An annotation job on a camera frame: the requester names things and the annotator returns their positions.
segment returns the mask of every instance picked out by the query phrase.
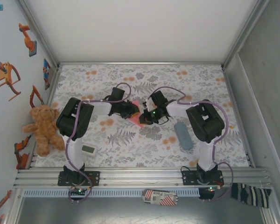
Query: teddy bear ear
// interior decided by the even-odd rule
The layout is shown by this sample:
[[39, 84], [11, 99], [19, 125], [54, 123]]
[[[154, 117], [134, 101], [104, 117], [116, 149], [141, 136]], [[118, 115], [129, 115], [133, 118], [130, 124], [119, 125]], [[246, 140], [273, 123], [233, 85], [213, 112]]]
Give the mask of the teddy bear ear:
[[55, 114], [55, 119], [57, 119], [58, 116], [59, 116], [59, 111], [58, 111], [57, 109], [55, 109], [55, 110], [54, 110], [54, 114]]

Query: brown teddy bear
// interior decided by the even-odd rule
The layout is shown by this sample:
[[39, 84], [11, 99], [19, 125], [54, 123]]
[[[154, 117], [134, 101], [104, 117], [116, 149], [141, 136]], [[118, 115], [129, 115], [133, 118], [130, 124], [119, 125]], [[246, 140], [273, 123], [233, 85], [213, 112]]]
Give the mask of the brown teddy bear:
[[30, 111], [35, 124], [25, 125], [23, 132], [33, 132], [35, 135], [37, 148], [36, 153], [40, 156], [47, 156], [50, 153], [49, 143], [59, 151], [64, 150], [64, 141], [57, 135], [55, 119], [59, 116], [59, 111], [52, 109], [48, 105], [36, 106]]

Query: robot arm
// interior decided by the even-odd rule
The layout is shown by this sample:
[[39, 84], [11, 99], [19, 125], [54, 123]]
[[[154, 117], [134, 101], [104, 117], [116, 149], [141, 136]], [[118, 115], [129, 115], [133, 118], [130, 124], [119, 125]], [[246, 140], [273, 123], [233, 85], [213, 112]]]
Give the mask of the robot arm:
[[200, 103], [197, 105], [181, 105], [176, 100], [168, 101], [161, 91], [151, 95], [153, 103], [157, 108], [140, 116], [140, 123], [151, 125], [158, 124], [162, 117], [188, 118], [192, 125], [195, 136], [200, 140], [200, 157], [197, 164], [197, 176], [201, 182], [208, 179], [217, 172], [217, 165], [213, 161], [213, 146], [216, 137], [221, 136], [225, 125], [213, 105]]
[[[139, 113], [138, 106], [134, 105], [131, 101], [121, 101], [124, 93], [124, 90], [114, 87], [111, 95], [106, 97], [108, 100], [95, 100], [95, 102], [82, 103], [79, 111], [77, 111], [77, 108], [81, 101], [77, 98], [71, 98], [59, 115], [56, 126], [59, 128], [60, 134], [66, 143], [74, 131], [75, 120], [78, 117], [76, 132], [69, 143], [67, 143], [66, 153], [71, 163], [81, 172], [84, 172], [82, 137], [87, 131], [91, 116], [111, 116], [112, 114], [117, 114], [127, 119]], [[59, 175], [59, 178], [63, 182], [80, 184], [84, 179], [69, 162], [66, 162], [63, 170], [63, 174]]]

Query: metal frame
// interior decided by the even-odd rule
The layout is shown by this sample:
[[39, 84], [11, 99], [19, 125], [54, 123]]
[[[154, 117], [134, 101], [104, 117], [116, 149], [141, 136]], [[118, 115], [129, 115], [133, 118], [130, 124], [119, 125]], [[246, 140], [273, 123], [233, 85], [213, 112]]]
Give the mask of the metal frame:
[[[59, 65], [59, 61], [55, 56], [49, 43], [46, 41], [43, 32], [37, 25], [33, 12], [25, 0], [15, 0], [26, 17], [31, 30], [34, 32], [35, 37], [43, 46], [45, 52], [49, 56], [52, 65], [55, 67], [56, 72]], [[223, 67], [230, 63], [234, 55], [240, 50], [244, 44], [246, 38], [250, 34], [253, 26], [257, 22], [261, 13], [266, 8], [269, 0], [258, 0], [255, 7], [251, 11], [251, 14], [247, 18], [247, 21], [241, 29], [235, 43], [231, 47], [231, 50], [226, 57]], [[198, 65], [218, 65], [213, 62], [62, 62], [60, 66], [66, 64], [198, 64]], [[54, 74], [54, 80], [51, 84], [50, 94], [47, 103], [50, 104], [58, 83], [60, 71]], [[247, 143], [247, 138], [243, 128], [241, 118], [236, 106], [236, 101], [232, 93], [232, 89], [228, 79], [226, 79], [228, 92], [231, 97], [232, 103], [235, 105], [235, 115], [241, 130], [241, 137], [244, 142], [244, 147], [249, 154], [250, 148]], [[30, 157], [27, 163], [27, 168], [33, 165], [31, 163], [33, 159], [33, 152], [30, 153]], [[177, 168], [86, 168], [87, 171], [99, 170], [101, 171], [100, 186], [96, 188], [188, 188], [189, 186], [183, 186], [182, 175]], [[231, 173], [228, 168], [220, 167], [223, 172], [225, 187], [231, 181]], [[21, 211], [21, 203], [23, 199], [23, 193], [27, 188], [62, 188], [57, 186], [58, 174], [61, 168], [35, 168], [31, 167], [29, 170], [19, 170], [16, 180], [14, 182], [14, 198], [11, 206], [11, 210], [4, 221], [4, 223], [13, 224], [16, 223], [19, 212]], [[234, 168], [234, 182], [242, 182], [253, 186], [272, 188], [271, 178], [263, 168]], [[276, 224], [280, 223], [280, 205], [273, 191], [270, 196], [270, 209], [260, 209], [262, 211], [263, 219], [265, 223]]]
[[46, 41], [46, 38], [43, 35], [43, 32], [41, 31], [40, 27], [37, 25], [37, 22], [35, 21], [35, 17], [33, 16], [33, 13], [29, 7], [29, 5], [26, 3], [25, 0], [15, 0], [15, 2], [18, 4], [22, 14], [25, 16], [30, 30], [34, 33], [35, 37], [37, 38], [37, 41], [41, 44], [41, 46], [44, 48], [44, 51], [48, 55], [51, 65], [57, 69], [58, 68], [58, 60], [50, 47], [49, 43]]
[[245, 43], [246, 39], [250, 35], [251, 31], [253, 30], [255, 24], [257, 23], [258, 19], [262, 15], [263, 11], [265, 10], [267, 4], [270, 0], [258, 0], [255, 4], [253, 10], [251, 11], [249, 17], [246, 20], [246, 23], [242, 27], [241, 31], [239, 32], [238, 37], [236, 38], [229, 54], [227, 55], [226, 59], [223, 62], [224, 68], [226, 68], [236, 53], [240, 51], [243, 44]]

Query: cable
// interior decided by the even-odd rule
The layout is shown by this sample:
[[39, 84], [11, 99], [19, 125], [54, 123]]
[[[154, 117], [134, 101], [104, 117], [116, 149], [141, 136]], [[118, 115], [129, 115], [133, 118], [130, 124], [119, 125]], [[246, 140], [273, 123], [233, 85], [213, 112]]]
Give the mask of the cable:
[[[122, 101], [125, 101], [126, 99], [128, 99], [130, 97], [130, 95], [132, 93], [132, 88], [128, 83], [119, 83], [116, 87], [118, 87], [119, 85], [122, 85], [122, 84], [127, 85], [129, 87], [129, 90], [130, 90], [127, 97], [122, 99], [122, 100], [117, 100], [117, 101], [108, 101], [108, 100], [103, 100], [103, 99], [102, 100], [81, 100], [80, 103], [78, 104], [76, 119], [75, 119], [75, 124], [74, 124], [74, 130], [73, 130], [73, 133], [71, 134], [71, 136], [67, 139], [66, 144], [65, 144], [65, 156], [66, 156], [67, 161], [71, 165], [71, 167], [73, 167], [74, 170], [76, 170], [78, 173], [80, 173], [81, 175], [83, 175], [86, 178], [86, 180], [90, 184], [90, 187], [89, 187], [89, 191], [88, 191], [87, 195], [84, 198], [82, 198], [81, 200], [77, 201], [77, 203], [85, 200], [91, 194], [91, 191], [92, 191], [92, 183], [91, 183], [90, 178], [85, 173], [83, 173], [81, 170], [79, 170], [77, 167], [75, 167], [75, 165], [70, 161], [69, 152], [68, 152], [68, 147], [69, 147], [70, 140], [75, 136], [76, 131], [77, 131], [77, 125], [78, 125], [78, 119], [79, 119], [81, 104], [82, 103], [96, 103], [96, 102], [120, 103]], [[73, 202], [73, 199], [70, 197], [71, 192], [72, 191], [69, 191], [68, 198]]]
[[226, 164], [226, 165], [229, 167], [229, 169], [230, 169], [230, 171], [231, 171], [231, 183], [230, 183], [230, 187], [227, 189], [227, 191], [226, 191], [224, 194], [222, 194], [220, 197], [218, 197], [218, 198], [216, 198], [216, 199], [209, 200], [209, 202], [215, 202], [215, 201], [218, 201], [218, 200], [222, 199], [222, 198], [225, 197], [225, 196], [228, 194], [228, 192], [231, 190], [231, 187], [232, 187], [232, 184], [233, 184], [233, 177], [234, 177], [234, 176], [233, 176], [232, 167], [231, 167], [227, 162], [220, 162], [220, 163], [217, 163], [217, 162], [215, 161], [216, 144], [217, 144], [219, 141], [221, 141], [221, 140], [227, 135], [227, 133], [228, 133], [228, 128], [229, 128], [229, 121], [228, 121], [228, 117], [227, 117], [227, 114], [226, 114], [225, 110], [224, 110], [220, 105], [218, 105], [218, 104], [216, 104], [216, 103], [214, 103], [214, 102], [210, 102], [210, 101], [197, 101], [197, 102], [194, 102], [194, 103], [191, 103], [191, 102], [182, 103], [182, 102], [180, 102], [180, 101], [186, 97], [186, 94], [185, 94], [184, 92], [182, 92], [182, 91], [180, 91], [180, 90], [178, 90], [178, 89], [176, 89], [176, 88], [174, 88], [174, 87], [170, 87], [170, 86], [161, 86], [161, 87], [155, 89], [155, 90], [153, 91], [153, 93], [155, 93], [156, 91], [158, 91], [159, 89], [162, 89], [162, 88], [172, 89], [172, 90], [175, 90], [175, 91], [178, 91], [179, 93], [181, 93], [181, 94], [183, 95], [183, 97], [181, 97], [181, 98], [179, 98], [179, 99], [177, 100], [177, 103], [180, 104], [180, 105], [211, 104], [211, 105], [216, 106], [216, 107], [223, 113], [223, 115], [224, 115], [224, 117], [225, 117], [225, 121], [226, 121], [226, 128], [225, 128], [225, 132], [223, 133], [223, 135], [222, 135], [220, 138], [218, 138], [217, 140], [214, 141], [214, 146], [213, 146], [213, 151], [212, 151], [212, 159], [213, 159], [213, 162], [214, 162], [217, 166], [220, 166], [220, 165], [222, 165], [222, 164]]

